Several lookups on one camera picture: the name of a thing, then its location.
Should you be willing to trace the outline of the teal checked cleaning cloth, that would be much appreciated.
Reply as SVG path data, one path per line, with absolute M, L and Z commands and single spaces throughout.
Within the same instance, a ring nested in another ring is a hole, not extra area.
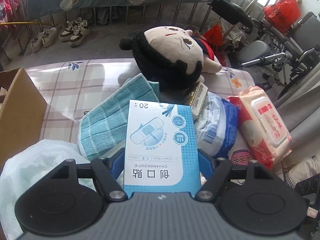
M 81 155 L 92 160 L 123 142 L 130 100 L 159 102 L 159 92 L 159 83 L 148 81 L 141 73 L 128 79 L 79 121 L 78 146 Z

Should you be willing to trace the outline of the blue bandage box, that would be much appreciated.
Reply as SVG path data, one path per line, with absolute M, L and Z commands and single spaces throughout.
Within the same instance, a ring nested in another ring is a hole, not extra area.
M 126 194 L 188 192 L 194 196 L 200 187 L 190 106 L 131 100 L 124 160 Z

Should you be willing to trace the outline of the gold tissue pack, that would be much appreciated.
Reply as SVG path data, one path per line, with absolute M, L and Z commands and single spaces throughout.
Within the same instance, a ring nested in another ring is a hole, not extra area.
M 198 81 L 194 83 L 184 95 L 183 104 L 190 106 L 194 119 L 200 116 L 207 92 L 208 87 Z

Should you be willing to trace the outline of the blue white tissue pack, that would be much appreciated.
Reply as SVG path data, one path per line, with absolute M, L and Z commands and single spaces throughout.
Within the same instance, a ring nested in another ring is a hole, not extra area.
M 229 101 L 208 92 L 195 121 L 197 148 L 213 158 L 228 158 L 235 143 L 238 109 Z

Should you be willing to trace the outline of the pink wet wipes pack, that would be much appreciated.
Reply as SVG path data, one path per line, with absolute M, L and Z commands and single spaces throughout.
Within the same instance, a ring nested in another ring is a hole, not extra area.
M 238 127 L 257 161 L 271 170 L 291 153 L 289 130 L 262 88 L 251 86 L 228 100 L 239 110 Z

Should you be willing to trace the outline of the light blue plastic bag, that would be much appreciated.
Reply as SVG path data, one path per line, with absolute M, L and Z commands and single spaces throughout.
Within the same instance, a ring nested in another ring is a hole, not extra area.
M 15 216 L 15 203 L 30 187 L 66 159 L 89 163 L 77 144 L 44 139 L 8 159 L 1 172 L 1 226 L 6 239 L 17 239 L 22 229 Z

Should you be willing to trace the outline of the brown cardboard box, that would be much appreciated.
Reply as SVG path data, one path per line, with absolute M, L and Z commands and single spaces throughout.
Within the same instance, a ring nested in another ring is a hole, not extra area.
M 1 72 L 1 166 L 39 140 L 47 102 L 23 68 Z

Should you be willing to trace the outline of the black-haired plush doll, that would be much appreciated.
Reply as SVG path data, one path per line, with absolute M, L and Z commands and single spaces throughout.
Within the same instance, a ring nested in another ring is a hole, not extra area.
M 121 50 L 130 50 L 145 78 L 159 83 L 159 89 L 185 90 L 204 73 L 218 73 L 221 63 L 212 48 L 192 30 L 159 26 L 120 41 Z

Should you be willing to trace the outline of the wheelchair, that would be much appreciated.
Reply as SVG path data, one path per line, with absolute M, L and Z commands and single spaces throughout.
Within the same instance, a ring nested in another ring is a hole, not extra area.
M 310 11 L 285 33 L 265 18 L 251 22 L 243 31 L 254 39 L 241 44 L 236 60 L 240 68 L 259 68 L 263 73 L 257 85 L 265 91 L 280 87 L 281 98 L 319 64 L 319 19 Z

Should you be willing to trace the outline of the white sneakers pair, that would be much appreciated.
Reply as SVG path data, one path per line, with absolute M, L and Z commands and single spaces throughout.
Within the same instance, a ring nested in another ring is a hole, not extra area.
M 31 39 L 31 51 L 33 53 L 38 52 L 41 47 L 48 48 L 52 45 L 53 41 L 57 37 L 57 28 L 52 27 L 50 29 L 44 29 Z

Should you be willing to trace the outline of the red plastic bag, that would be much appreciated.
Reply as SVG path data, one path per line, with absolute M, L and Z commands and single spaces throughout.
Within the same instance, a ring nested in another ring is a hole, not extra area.
M 265 19 L 279 32 L 287 32 L 300 17 L 298 0 L 279 0 L 263 9 Z

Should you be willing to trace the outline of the pink hanging garment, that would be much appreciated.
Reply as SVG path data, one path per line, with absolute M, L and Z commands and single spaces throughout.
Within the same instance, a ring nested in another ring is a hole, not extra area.
M 19 5 L 19 0 L 1 0 L 1 30 L 17 29 L 17 25 L 6 23 L 16 21 L 15 13 Z

